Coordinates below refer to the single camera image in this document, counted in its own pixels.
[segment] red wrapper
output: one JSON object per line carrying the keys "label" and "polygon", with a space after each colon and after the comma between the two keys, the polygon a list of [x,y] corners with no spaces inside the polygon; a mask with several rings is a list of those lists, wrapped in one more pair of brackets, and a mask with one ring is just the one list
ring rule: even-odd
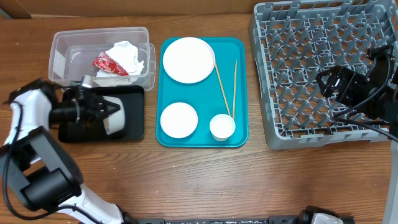
{"label": "red wrapper", "polygon": [[101,52],[98,57],[94,59],[93,65],[106,72],[115,73],[121,76],[129,75],[122,66],[115,62],[105,52]]}

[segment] blue tray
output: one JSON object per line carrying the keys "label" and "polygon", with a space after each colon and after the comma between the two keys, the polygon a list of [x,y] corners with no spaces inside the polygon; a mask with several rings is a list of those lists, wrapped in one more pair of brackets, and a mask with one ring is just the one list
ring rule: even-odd
{"label": "blue tray", "polygon": [[[157,97],[156,138],[167,147],[240,147],[249,136],[248,91],[246,88],[246,62],[243,43],[232,37],[201,38],[213,48],[218,70],[228,106],[232,114],[235,60],[238,60],[236,72],[236,102],[234,134],[224,142],[216,141],[210,133],[210,120],[217,114],[228,114],[216,70],[203,81],[183,84],[171,79],[163,67],[163,54],[166,48],[179,38],[166,40],[160,53],[159,90]],[[175,139],[166,135],[160,127],[160,116],[170,104],[184,102],[198,113],[198,126],[186,138]]]}

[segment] wooden tabletop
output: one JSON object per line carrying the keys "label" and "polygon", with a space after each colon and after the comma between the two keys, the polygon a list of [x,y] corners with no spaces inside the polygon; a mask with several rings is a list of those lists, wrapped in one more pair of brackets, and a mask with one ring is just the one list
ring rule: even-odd
{"label": "wooden tabletop", "polygon": [[[264,137],[259,81],[252,62],[251,15],[104,17],[0,21],[0,101],[32,80],[48,77],[58,31],[144,26],[160,48],[170,37],[237,37],[246,48],[249,139],[239,149],[167,148],[155,137],[157,81],[145,95],[145,137],[139,142],[61,144],[76,160],[85,184],[136,218],[260,218],[298,215],[307,205],[381,223],[391,171],[390,142],[343,142],[274,151]],[[0,107],[0,139],[12,113]],[[13,197],[13,205],[29,215]],[[0,223],[13,217],[0,198]],[[78,223],[55,214],[31,223]]]}

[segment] wooden stick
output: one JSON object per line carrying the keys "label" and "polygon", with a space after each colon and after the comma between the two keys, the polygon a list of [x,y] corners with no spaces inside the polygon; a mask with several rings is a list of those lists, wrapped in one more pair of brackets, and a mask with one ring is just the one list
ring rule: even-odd
{"label": "wooden stick", "polygon": [[236,98],[236,67],[238,66],[238,60],[235,60],[235,80],[234,80],[234,103],[232,107],[232,119],[235,119],[235,98]]}
{"label": "wooden stick", "polygon": [[224,102],[225,102],[226,110],[228,111],[228,115],[231,116],[231,113],[229,112],[228,102],[226,101],[226,97],[225,97],[225,93],[224,93],[223,83],[221,82],[220,73],[218,72],[217,63],[216,63],[216,71],[217,71],[217,76],[218,76],[218,81],[219,81],[219,83],[220,83],[221,91],[223,92],[223,97],[224,97]]}

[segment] gray plastic basket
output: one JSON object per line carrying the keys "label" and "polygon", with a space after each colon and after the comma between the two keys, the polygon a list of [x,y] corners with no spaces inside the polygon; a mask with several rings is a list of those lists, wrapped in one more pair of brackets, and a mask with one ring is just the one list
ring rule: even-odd
{"label": "gray plastic basket", "polygon": [[[335,96],[322,97],[315,76],[334,65],[366,74],[372,62],[365,53],[370,46],[393,44],[397,56],[397,13],[391,0],[303,0],[255,6],[249,35],[270,148],[387,140],[360,126],[332,123],[331,117],[345,107],[334,101]],[[368,120],[363,114],[351,119]]]}

